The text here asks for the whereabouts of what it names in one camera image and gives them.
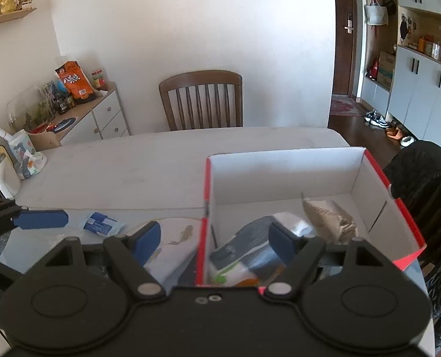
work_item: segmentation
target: hanging bag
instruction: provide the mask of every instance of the hanging bag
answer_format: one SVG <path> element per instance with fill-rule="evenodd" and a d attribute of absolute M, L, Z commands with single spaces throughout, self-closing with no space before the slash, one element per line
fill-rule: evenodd
<path fill-rule="evenodd" d="M 377 0 L 371 0 L 371 5 L 366 5 L 366 24 L 369 26 L 386 26 L 389 24 L 388 9 L 381 7 Z"/>
<path fill-rule="evenodd" d="M 394 0 L 382 0 L 381 6 L 386 7 L 389 16 L 393 16 L 397 13 L 397 5 Z"/>

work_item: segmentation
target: blue packet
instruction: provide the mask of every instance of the blue packet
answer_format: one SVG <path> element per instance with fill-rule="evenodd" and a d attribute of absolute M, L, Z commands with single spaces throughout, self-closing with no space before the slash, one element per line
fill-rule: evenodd
<path fill-rule="evenodd" d="M 126 224 L 120 223 L 100 212 L 91 212 L 82 228 L 103 237 L 116 235 Z"/>

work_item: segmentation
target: snack bag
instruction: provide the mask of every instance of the snack bag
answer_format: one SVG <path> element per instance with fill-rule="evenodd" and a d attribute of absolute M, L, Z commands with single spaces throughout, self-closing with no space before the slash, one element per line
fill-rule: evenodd
<path fill-rule="evenodd" d="M 56 73 L 74 97 L 76 104 L 96 99 L 94 89 L 77 62 L 66 62 L 56 70 Z"/>

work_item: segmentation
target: cardboard box on shelf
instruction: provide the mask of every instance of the cardboard box on shelf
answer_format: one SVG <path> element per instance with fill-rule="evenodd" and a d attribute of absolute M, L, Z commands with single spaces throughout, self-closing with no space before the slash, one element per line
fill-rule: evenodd
<path fill-rule="evenodd" d="M 377 162 L 364 148 L 220 154 L 206 162 L 196 283 L 208 284 L 209 256 L 246 224 L 279 212 L 301 216 L 302 198 L 335 201 L 368 240 L 401 270 L 425 249 L 402 200 L 394 200 Z"/>
<path fill-rule="evenodd" d="M 382 51 L 379 57 L 379 71 L 377 73 L 377 82 L 391 88 L 392 75 L 394 73 L 394 66 L 396 64 L 396 57 Z"/>

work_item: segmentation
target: drawer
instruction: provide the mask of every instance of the drawer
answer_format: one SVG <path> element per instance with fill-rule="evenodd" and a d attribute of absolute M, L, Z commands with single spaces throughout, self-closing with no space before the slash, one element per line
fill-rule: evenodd
<path fill-rule="evenodd" d="M 384 117 L 388 112 L 389 107 L 389 92 L 381 86 L 376 87 L 376 94 L 374 95 L 374 109 L 381 113 Z"/>
<path fill-rule="evenodd" d="M 103 130 L 108 125 L 108 122 L 120 111 L 120 102 L 118 102 L 116 91 L 108 95 L 92 111 L 99 129 Z"/>
<path fill-rule="evenodd" d="M 119 111 L 105 129 L 102 130 L 102 137 L 103 139 L 121 137 L 125 131 L 125 119 L 123 118 L 123 113 Z"/>

